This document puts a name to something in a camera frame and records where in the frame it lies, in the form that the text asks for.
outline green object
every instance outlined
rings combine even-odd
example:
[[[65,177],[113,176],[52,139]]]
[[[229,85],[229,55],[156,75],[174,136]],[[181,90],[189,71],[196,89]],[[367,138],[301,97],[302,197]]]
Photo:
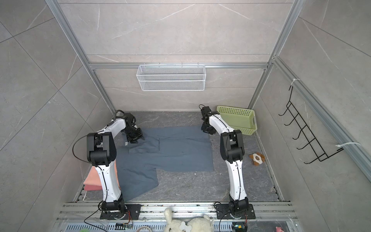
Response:
[[[216,110],[221,118],[233,129],[240,130],[242,134],[252,135],[257,130],[255,111],[218,105]]]

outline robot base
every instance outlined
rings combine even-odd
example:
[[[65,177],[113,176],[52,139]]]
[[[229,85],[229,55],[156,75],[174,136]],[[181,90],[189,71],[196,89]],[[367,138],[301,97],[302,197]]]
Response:
[[[216,210],[217,210],[217,218],[220,220],[220,219],[235,219],[237,218],[235,215],[235,217],[232,217],[230,213],[227,213],[230,211],[229,209],[229,204],[216,204],[215,205],[216,207]],[[255,211],[254,211],[254,207],[252,204],[249,204],[249,208],[242,214],[241,218],[240,219],[256,219],[255,217]]]
[[[140,214],[140,208],[142,205],[126,205],[127,211],[130,212],[130,216],[132,220],[138,220]],[[117,220],[116,218],[121,218],[123,215],[120,211],[102,211],[101,217],[99,219],[107,219],[107,220]],[[120,220],[128,220],[129,214],[126,213],[123,218]]]

